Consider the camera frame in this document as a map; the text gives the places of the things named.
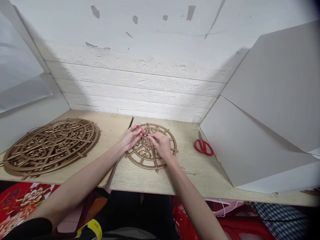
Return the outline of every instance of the scissors blade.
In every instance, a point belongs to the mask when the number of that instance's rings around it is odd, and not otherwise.
[[[201,141],[203,141],[202,135],[201,135],[201,132],[200,132],[200,131],[199,131],[199,139],[200,139]]]

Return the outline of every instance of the scissors handle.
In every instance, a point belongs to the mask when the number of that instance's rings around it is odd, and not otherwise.
[[[196,141],[194,142],[194,148],[195,148],[198,152],[204,153],[204,148],[203,148],[203,145],[202,145],[202,142],[201,142],[200,139],[198,139],[198,140],[196,140]]]
[[[211,150],[210,153],[207,152],[207,146],[208,146],[208,147],[210,148],[210,150]],[[206,141],[203,141],[203,140],[200,140],[200,139],[196,140],[196,141],[194,142],[194,148],[195,148],[198,152],[207,154],[208,156],[212,156],[212,155],[213,155],[213,150],[212,150],[211,146],[209,145],[209,143],[207,143]]]
[[[203,148],[204,148],[204,153],[207,154],[208,156],[212,156],[213,155],[213,150],[211,148],[211,146],[209,145],[209,143],[207,143],[206,141],[202,141],[203,142]],[[207,147],[208,146],[211,150],[211,153],[207,152]]]

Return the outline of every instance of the person's right hand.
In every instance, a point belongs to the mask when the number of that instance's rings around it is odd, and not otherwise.
[[[157,149],[159,155],[164,160],[169,160],[172,157],[172,152],[170,148],[170,140],[169,137],[163,133],[155,132],[148,134],[147,137]]]

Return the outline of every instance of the circular lattice frame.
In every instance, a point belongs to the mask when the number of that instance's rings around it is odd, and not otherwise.
[[[172,133],[169,131],[169,129],[160,126],[159,124],[154,124],[154,123],[145,123],[145,124],[140,124],[140,127],[144,128],[146,133],[155,133],[155,132],[160,132],[169,137],[170,145],[171,147],[171,152],[172,155],[175,156],[177,152],[177,142],[172,135]],[[140,158],[140,161],[138,162],[133,158],[133,154]],[[126,158],[129,158],[134,164],[138,165],[139,167],[145,168],[145,169],[153,169],[156,170],[156,172],[159,171],[160,168],[164,168],[167,166],[167,164],[158,164],[157,161],[161,160],[162,157],[159,155],[159,153],[156,153],[156,149],[153,146],[152,142],[150,142],[147,138],[142,137],[139,139],[139,141],[136,143],[136,145],[132,148],[132,151],[126,151]],[[144,161],[153,161],[154,166],[147,166],[144,165]]]
[[[100,137],[99,127],[72,118],[49,123],[28,132],[5,154],[0,166],[15,176],[39,177],[85,157]]]

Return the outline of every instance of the scissors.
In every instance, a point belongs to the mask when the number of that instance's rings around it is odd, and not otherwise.
[[[197,147],[197,142],[199,142],[201,150]],[[207,152],[207,146],[210,148],[211,153],[208,153],[208,152]],[[212,155],[213,155],[213,150],[212,150],[210,144],[203,140],[200,131],[199,131],[199,139],[194,142],[194,148],[195,148],[198,152],[207,154],[208,156],[212,156]]]

